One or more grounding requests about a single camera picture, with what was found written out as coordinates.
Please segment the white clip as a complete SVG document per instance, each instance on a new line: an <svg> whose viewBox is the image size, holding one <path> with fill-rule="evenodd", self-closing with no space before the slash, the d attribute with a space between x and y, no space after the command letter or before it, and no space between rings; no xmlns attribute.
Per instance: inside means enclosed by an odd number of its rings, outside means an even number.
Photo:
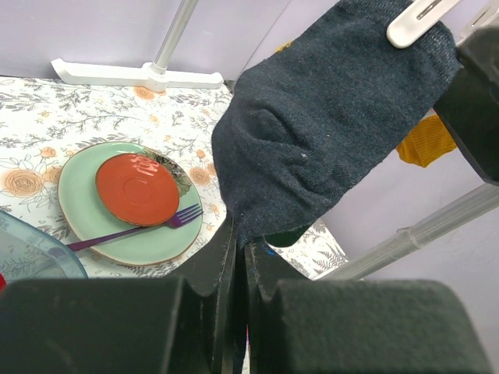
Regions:
<svg viewBox="0 0 499 374"><path fill-rule="evenodd" d="M389 25L386 36L398 49L414 44L461 0L415 0Z"/></svg>

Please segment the orange saucer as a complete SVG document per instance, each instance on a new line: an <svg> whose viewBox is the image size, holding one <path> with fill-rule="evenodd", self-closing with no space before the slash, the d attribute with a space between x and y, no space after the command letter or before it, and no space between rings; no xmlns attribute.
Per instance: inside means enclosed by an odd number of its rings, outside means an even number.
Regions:
<svg viewBox="0 0 499 374"><path fill-rule="evenodd" d="M156 226L179 208L179 189L172 174L140 153L106 160L96 172L95 185L106 209L128 224Z"/></svg>

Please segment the floral tablecloth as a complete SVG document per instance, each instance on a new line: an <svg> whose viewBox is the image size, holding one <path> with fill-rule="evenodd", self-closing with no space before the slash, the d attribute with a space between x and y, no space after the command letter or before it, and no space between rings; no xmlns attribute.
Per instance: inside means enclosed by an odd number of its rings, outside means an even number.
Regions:
<svg viewBox="0 0 499 374"><path fill-rule="evenodd" d="M217 90L73 86L52 79L1 80L1 208L58 240L73 233L58 206L62 165L97 143L127 141L175 160L193 178L203 203L195 247L225 215L214 174L211 132L232 96Z"/></svg>

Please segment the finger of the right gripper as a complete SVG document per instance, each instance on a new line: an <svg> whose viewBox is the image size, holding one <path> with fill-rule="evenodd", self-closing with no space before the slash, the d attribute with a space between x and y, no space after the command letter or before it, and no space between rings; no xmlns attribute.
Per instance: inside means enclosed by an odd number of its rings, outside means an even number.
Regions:
<svg viewBox="0 0 499 374"><path fill-rule="evenodd" d="M435 104L464 158L498 184L498 27L478 29L457 48L462 67Z"/></svg>

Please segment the yellow sock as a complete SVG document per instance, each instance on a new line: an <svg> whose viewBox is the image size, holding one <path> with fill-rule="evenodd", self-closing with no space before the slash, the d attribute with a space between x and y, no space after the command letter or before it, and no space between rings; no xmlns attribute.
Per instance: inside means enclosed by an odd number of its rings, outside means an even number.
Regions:
<svg viewBox="0 0 499 374"><path fill-rule="evenodd" d="M456 148L455 141L440 117L431 115L420 121L396 150L399 158L405 163L426 168Z"/></svg>

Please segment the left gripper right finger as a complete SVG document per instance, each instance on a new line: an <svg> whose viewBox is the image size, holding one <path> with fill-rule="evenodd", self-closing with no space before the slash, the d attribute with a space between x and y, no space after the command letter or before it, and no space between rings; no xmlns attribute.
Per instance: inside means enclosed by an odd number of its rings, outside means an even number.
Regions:
<svg viewBox="0 0 499 374"><path fill-rule="evenodd" d="M488 373L464 305L431 280L317 280L244 248L253 373Z"/></svg>

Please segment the dark green sock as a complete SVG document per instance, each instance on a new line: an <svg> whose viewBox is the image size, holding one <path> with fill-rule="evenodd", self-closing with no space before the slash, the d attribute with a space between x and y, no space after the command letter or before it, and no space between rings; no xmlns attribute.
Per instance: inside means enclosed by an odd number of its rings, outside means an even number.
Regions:
<svg viewBox="0 0 499 374"><path fill-rule="evenodd" d="M266 235L265 240L269 245L278 248L286 248L297 243L304 233L310 228L309 225L293 229L291 231L283 231L272 235Z"/></svg>

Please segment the purple fork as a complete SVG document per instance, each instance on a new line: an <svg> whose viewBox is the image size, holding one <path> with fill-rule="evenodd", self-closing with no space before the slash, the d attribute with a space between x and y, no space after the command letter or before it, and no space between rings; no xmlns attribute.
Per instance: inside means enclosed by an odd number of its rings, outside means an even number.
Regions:
<svg viewBox="0 0 499 374"><path fill-rule="evenodd" d="M174 216L171 217L169 220L165 221L163 224L160 224L160 227L170 227L174 229L180 228L200 217L202 213L203 210L201 205L199 204L192 205L175 213ZM71 249L73 252L78 252L81 249L88 249L91 246L99 245L101 243L108 242L123 236L135 234L145 229L148 229L148 227L136 227L126 231L105 235L99 238L93 238L81 242L71 243L68 244L67 247Z"/></svg>

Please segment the teal plastic basin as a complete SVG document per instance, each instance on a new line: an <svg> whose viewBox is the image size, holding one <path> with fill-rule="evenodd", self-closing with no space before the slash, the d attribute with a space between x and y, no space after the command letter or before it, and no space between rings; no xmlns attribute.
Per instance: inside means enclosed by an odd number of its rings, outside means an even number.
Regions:
<svg viewBox="0 0 499 374"><path fill-rule="evenodd" d="M7 283L30 278L87 278L83 264L68 247L5 212L1 212L0 267Z"/></svg>

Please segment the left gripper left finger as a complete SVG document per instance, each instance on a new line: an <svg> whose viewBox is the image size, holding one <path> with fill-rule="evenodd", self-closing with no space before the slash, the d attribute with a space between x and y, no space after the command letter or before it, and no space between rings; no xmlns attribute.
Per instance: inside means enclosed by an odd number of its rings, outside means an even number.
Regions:
<svg viewBox="0 0 499 374"><path fill-rule="evenodd" d="M4 373L230 373L234 224L164 277L20 280L1 293Z"/></svg>

